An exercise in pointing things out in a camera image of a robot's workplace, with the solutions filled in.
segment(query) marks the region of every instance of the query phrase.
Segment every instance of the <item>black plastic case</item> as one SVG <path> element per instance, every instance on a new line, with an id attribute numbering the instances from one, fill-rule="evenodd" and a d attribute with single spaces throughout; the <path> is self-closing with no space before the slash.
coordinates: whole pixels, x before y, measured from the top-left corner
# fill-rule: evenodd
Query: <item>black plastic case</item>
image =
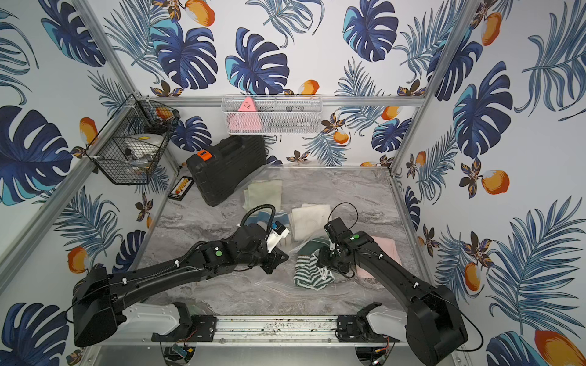
<path id="1" fill-rule="evenodd" d="M 206 150 L 210 159 L 192 155 L 187 167 L 210 206 L 224 202 L 244 178 L 267 163 L 261 135 L 232 135 Z"/>

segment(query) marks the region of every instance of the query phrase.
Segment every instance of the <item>striped towel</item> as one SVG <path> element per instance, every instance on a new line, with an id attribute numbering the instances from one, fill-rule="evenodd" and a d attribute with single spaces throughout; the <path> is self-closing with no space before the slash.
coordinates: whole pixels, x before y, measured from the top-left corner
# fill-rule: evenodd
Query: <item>striped towel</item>
<path id="1" fill-rule="evenodd" d="M 332 271 L 318 267 L 318 251 L 329 246 L 329 239 L 319 237 L 310 240 L 301 250 L 295 263 L 295 286 L 321 290 L 334 281 Z"/>

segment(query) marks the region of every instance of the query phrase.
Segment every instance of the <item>wall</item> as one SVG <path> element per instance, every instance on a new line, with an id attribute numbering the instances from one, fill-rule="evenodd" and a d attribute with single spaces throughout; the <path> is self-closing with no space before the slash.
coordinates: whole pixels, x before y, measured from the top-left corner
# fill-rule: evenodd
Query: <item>wall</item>
<path id="1" fill-rule="evenodd" d="M 428 66 L 435 67 L 432 57 L 462 4 L 107 0 L 94 2 L 93 9 L 143 95 L 374 96 L 424 93 Z M 213 143 L 215 131 L 224 129 L 215 109 L 187 114 L 202 117 Z M 413 116 L 413 108 L 397 114 L 392 106 L 361 106 L 327 109 L 322 119 L 329 121 L 334 112 L 339 127 L 328 133 L 272 136 L 271 161 L 388 165 Z M 178 154 L 178 160 L 189 155 Z"/>
<path id="2" fill-rule="evenodd" d="M 436 283 L 484 335 L 474 365 L 586 364 L 585 12 L 483 2 L 395 167 Z"/>
<path id="3" fill-rule="evenodd" d="M 3 2 L 0 45 L 2 252 L 59 189 L 79 161 L 71 152 L 93 139 L 124 93 L 68 2 Z M 167 162 L 150 186 L 90 175 L 2 293 L 0 364 L 80 361 L 63 316 L 71 290 L 94 266 L 128 268 L 172 179 Z"/>

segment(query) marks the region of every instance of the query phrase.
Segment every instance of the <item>white towel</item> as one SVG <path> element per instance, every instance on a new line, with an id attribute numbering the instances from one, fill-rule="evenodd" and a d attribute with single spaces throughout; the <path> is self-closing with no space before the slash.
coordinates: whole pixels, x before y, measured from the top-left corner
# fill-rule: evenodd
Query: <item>white towel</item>
<path id="1" fill-rule="evenodd" d="M 293 239 L 303 241 L 319 231 L 328 223 L 328 217 L 332 212 L 328 204 L 306 204 L 291 211 L 289 219 L 293 228 Z"/>

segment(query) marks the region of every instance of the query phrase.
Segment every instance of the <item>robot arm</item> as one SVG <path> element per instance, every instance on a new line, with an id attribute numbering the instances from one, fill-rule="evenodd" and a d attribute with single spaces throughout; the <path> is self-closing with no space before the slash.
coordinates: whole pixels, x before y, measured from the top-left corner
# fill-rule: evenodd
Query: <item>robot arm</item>
<path id="1" fill-rule="evenodd" d="M 407 343 L 425 365 L 436 365 L 468 340 L 454 294 L 445 286 L 432 286 L 386 255 L 364 231 L 353 234 L 340 218 L 325 230 L 335 244 L 320 250 L 318 265 L 348 273 L 350 264 L 372 274 L 403 305 L 407 313 Z"/>
<path id="2" fill-rule="evenodd" d="M 257 224 L 244 225 L 249 214 L 231 237 L 198 242 L 171 261 L 111 275 L 105 268 L 92 270 L 72 301 L 75 345 L 90 346 L 109 338 L 126 321 L 124 309 L 161 291 L 233 272 L 238 264 L 259 265 L 271 274 L 289 258 L 274 246 L 287 229 L 279 222 L 270 224 L 267 231 Z M 335 247 L 321 249 L 318 264 L 344 274 L 350 264 L 369 271 L 403 305 L 407 313 L 404 339 L 425 365 L 436 365 L 468 340 L 448 288 L 418 279 L 387 256 L 372 237 L 363 231 L 352 233 L 340 218 L 324 229 Z"/>

